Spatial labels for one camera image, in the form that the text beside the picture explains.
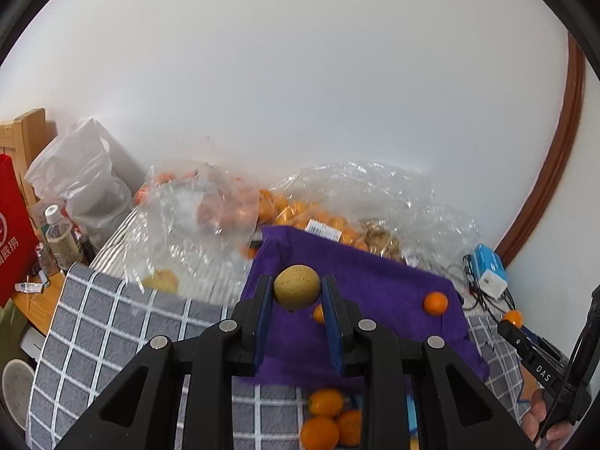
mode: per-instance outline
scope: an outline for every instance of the red paper bag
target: red paper bag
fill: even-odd
[[[0,306],[6,304],[35,261],[38,239],[17,186],[13,161],[0,154]]]

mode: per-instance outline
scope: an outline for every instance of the round metal pin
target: round metal pin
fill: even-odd
[[[219,328],[223,332],[232,332],[237,327],[238,323],[236,323],[235,320],[223,320],[221,323],[219,323]]]
[[[358,327],[364,332],[372,332],[377,327],[377,323],[369,318],[364,318],[358,322]]]
[[[429,345],[431,348],[442,348],[445,344],[446,342],[441,336],[431,335],[427,339],[427,345]]]
[[[157,335],[151,339],[150,346],[155,350],[158,350],[159,348],[166,347],[167,343],[169,343],[169,338],[164,335]]]

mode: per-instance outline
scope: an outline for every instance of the wooden chair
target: wooden chair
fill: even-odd
[[[28,207],[37,202],[33,187],[24,179],[31,162],[46,147],[53,136],[46,127],[46,110],[36,108],[15,118],[0,122],[0,153],[13,160],[19,189]]]

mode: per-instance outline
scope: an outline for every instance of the purple towel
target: purple towel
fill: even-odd
[[[320,277],[335,275],[341,296],[358,303],[365,317],[401,338],[424,341],[439,335],[480,378],[489,377],[490,369],[469,340],[467,320],[452,282],[289,226],[266,226],[263,238],[242,299],[253,296],[259,275],[275,277],[286,267],[304,264]],[[448,310],[441,317],[423,311],[423,300],[432,291],[448,297]],[[360,380],[343,379],[335,373],[325,327],[311,319],[313,309],[289,312],[273,303],[265,360],[254,383],[307,389],[361,387]]]

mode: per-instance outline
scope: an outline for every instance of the barcode label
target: barcode label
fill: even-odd
[[[332,228],[329,225],[325,225],[325,223],[321,223],[316,220],[309,220],[308,225],[304,228],[304,231],[308,231],[317,237],[323,237],[324,239],[333,240],[334,242],[339,242],[341,237],[341,231],[335,228]]]

